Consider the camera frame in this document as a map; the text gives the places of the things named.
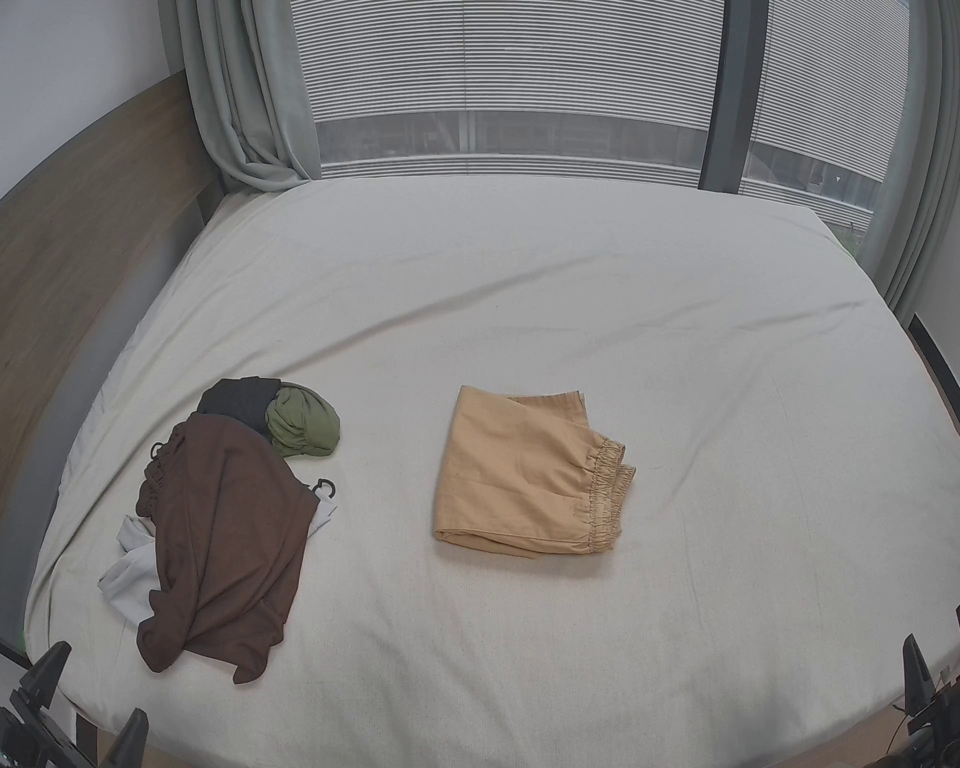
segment gray-green curtain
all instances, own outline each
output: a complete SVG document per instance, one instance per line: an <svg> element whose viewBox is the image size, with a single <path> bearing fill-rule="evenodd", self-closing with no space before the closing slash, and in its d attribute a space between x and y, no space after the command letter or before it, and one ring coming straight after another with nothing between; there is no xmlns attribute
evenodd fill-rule
<svg viewBox="0 0 960 768"><path fill-rule="evenodd" d="M960 4L910 3L903 118L857 261L904 326L960 185Z"/></svg>
<svg viewBox="0 0 960 768"><path fill-rule="evenodd" d="M228 186L320 178L320 148L286 0L177 0L190 99Z"/></svg>

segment brown shorts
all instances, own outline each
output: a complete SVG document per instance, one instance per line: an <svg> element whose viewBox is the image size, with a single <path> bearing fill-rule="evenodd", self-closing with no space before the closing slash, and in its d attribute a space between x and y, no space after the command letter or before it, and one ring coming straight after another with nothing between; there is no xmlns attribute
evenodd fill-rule
<svg viewBox="0 0 960 768"><path fill-rule="evenodd" d="M580 393L508 397L463 387L434 502L434 536L535 558L613 549L636 470L589 428Z"/></svg>

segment bed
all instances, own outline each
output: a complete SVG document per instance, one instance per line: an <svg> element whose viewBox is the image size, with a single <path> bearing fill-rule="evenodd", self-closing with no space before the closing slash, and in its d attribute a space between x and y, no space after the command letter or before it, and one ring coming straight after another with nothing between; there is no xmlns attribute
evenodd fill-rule
<svg viewBox="0 0 960 768"><path fill-rule="evenodd" d="M98 577L150 446L223 376L338 410L338 510L265 674L155 675ZM580 390L637 467L614 551L433 539L459 387ZM114 732L194 765L764 765L960 649L960 437L812 211L521 176L232 195L114 364L64 468L27 651Z"/></svg>

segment olive green cloth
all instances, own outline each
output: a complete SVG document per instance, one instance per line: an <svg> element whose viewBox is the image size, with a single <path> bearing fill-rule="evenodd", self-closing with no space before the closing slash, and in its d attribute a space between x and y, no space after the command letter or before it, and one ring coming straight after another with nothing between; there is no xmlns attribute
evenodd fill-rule
<svg viewBox="0 0 960 768"><path fill-rule="evenodd" d="M340 417L312 390L281 382L267 406L267 428L280 456L329 456L340 440Z"/></svg>

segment bed frame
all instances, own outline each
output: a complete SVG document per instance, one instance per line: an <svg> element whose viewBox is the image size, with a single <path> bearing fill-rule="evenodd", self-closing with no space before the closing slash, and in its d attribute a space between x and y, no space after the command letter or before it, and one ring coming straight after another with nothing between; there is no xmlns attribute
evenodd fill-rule
<svg viewBox="0 0 960 768"><path fill-rule="evenodd" d="M179 72L0 200L0 653L18 663L70 445L221 190Z"/></svg>

